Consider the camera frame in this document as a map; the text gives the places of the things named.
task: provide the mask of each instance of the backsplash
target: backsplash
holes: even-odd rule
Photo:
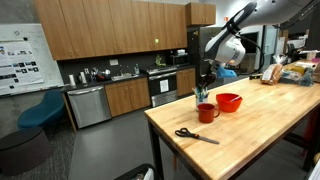
[[[111,72],[111,76],[116,76],[117,74],[120,75],[119,70],[121,65],[123,73],[134,74],[134,66],[136,64],[138,64],[139,68],[155,65],[156,56],[158,54],[162,57],[162,63],[165,63],[165,58],[168,53],[170,53],[169,50],[105,57],[92,57],[57,62],[60,68],[63,82],[65,84],[69,84],[69,75],[73,74],[74,77],[77,77],[80,72],[84,72],[85,68],[88,68],[89,71],[92,71],[94,67],[96,67],[99,71],[105,71],[106,69],[108,69]],[[117,59],[118,65],[111,66],[109,61],[111,59]]]

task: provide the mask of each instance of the red bowl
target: red bowl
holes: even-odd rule
[[[219,109],[224,112],[236,112],[240,107],[240,104],[242,102],[242,97],[240,97],[239,99],[233,102],[230,102],[230,101],[238,96],[239,96],[238,94],[232,94],[232,93],[217,94],[216,99],[217,99]]]

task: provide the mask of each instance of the wooden table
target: wooden table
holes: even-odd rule
[[[243,79],[210,91],[209,103],[216,94],[236,93],[243,101],[235,113],[221,112],[210,124],[198,121],[195,97],[190,96],[145,111],[148,119],[157,171],[163,178],[159,137],[180,158],[197,179],[229,179],[240,175],[275,143],[289,134],[301,120],[316,114],[320,127],[320,84],[302,87],[294,84],[263,85],[260,80]],[[188,128],[193,133],[220,142],[219,145],[192,138],[181,138],[175,130]],[[314,131],[304,169],[309,170],[318,151],[320,132]]]

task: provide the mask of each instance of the red mug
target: red mug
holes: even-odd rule
[[[220,115],[220,110],[215,108],[213,104],[202,103],[198,105],[199,109],[199,121],[202,123],[211,123],[215,117]]]

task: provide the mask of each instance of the sink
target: sink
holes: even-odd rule
[[[111,77],[112,81],[119,81],[119,80],[123,80],[123,79],[130,79],[130,78],[134,78],[134,77],[138,77],[139,75],[137,74],[124,74],[123,76],[113,76]]]

